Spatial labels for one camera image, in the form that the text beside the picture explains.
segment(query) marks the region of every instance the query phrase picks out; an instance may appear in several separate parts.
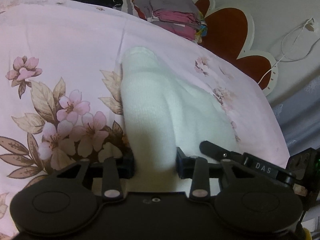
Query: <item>pink flower print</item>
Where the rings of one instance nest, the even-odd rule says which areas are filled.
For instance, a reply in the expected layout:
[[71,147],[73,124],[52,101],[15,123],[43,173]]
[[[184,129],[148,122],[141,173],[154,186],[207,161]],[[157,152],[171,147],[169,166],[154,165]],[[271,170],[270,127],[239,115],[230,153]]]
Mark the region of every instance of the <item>pink flower print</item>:
[[67,120],[75,125],[79,115],[90,111],[90,103],[81,100],[82,93],[79,90],[73,90],[69,97],[61,97],[59,103],[63,109],[57,112],[58,121]]
[[203,63],[203,61],[199,61],[200,58],[198,58],[197,60],[195,60],[195,70],[197,73],[203,73],[205,76],[208,76],[208,72],[204,71],[204,68],[208,68],[206,64]]
[[94,116],[87,113],[82,116],[83,126],[77,125],[73,128],[70,138],[77,142],[80,141],[78,146],[78,154],[84,158],[88,157],[92,149],[96,152],[101,150],[102,143],[109,133],[100,131],[107,124],[105,115],[98,111]]
[[72,131],[73,124],[66,120],[58,124],[57,129],[52,123],[45,123],[43,128],[44,142],[39,145],[39,157],[41,160],[51,158],[51,167],[61,170],[75,161],[69,157],[76,153],[75,144],[66,138]]
[[237,128],[237,125],[236,125],[236,123],[235,123],[234,121],[231,122],[231,125],[232,125],[232,128],[233,128],[233,129],[236,129],[236,128]]
[[207,66],[208,65],[208,58],[206,58],[206,57],[199,57],[199,58],[197,58],[197,62],[199,63],[199,64],[202,64],[202,65],[205,65],[205,66]]
[[[30,77],[39,76],[42,73],[41,68],[36,68],[39,63],[39,59],[32,57],[27,59],[24,57],[17,57],[13,61],[13,70],[10,70],[5,77],[8,80],[23,81]],[[19,85],[20,82],[12,82],[12,86]]]

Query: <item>bed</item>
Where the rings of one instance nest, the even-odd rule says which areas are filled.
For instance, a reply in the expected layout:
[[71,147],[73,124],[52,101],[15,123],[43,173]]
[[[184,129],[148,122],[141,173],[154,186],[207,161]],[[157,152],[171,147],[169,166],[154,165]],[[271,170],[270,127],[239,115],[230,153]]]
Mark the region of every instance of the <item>bed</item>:
[[[0,25],[1,240],[17,233],[8,206],[18,191],[54,169],[82,159],[98,162],[130,146],[121,62],[135,46],[150,49],[219,102],[240,153],[286,166],[286,143],[257,82],[197,44],[122,11],[70,0],[1,0]],[[71,129],[83,123],[87,130],[79,128],[71,144]],[[86,132],[95,140],[86,141]],[[39,152],[50,158],[42,160]]]

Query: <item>white cloth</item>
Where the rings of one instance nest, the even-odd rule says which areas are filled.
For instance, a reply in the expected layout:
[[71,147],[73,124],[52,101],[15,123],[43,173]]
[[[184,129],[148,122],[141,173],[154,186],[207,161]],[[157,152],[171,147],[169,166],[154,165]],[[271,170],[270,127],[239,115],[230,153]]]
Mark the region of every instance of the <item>white cloth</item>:
[[122,68],[124,122],[136,163],[128,191],[188,194],[191,181],[178,179],[175,172],[176,147],[187,156],[205,157],[199,144],[208,140],[239,152],[232,125],[219,102],[160,65],[150,50],[131,49]]

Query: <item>stack of folded clothes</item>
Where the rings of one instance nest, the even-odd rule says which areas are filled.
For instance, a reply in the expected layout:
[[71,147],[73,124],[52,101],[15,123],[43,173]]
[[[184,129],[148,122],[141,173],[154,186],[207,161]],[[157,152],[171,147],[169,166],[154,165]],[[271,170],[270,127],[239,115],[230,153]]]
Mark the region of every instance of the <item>stack of folded clothes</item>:
[[133,0],[140,18],[190,41],[206,35],[204,17],[192,0]]

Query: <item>pink folded cloth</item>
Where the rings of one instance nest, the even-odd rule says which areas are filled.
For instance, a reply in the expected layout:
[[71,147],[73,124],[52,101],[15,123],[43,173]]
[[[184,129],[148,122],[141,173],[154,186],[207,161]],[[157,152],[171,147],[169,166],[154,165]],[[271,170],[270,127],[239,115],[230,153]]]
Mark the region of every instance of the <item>pink folded cloth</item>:
[[180,37],[186,38],[189,41],[195,40],[196,30],[190,26],[185,25],[184,27],[175,25],[173,23],[152,21],[154,25],[162,27],[169,32],[179,35]]
[[199,29],[201,26],[201,22],[199,22],[193,13],[157,10],[153,12],[153,15],[163,22],[185,24],[195,29]]

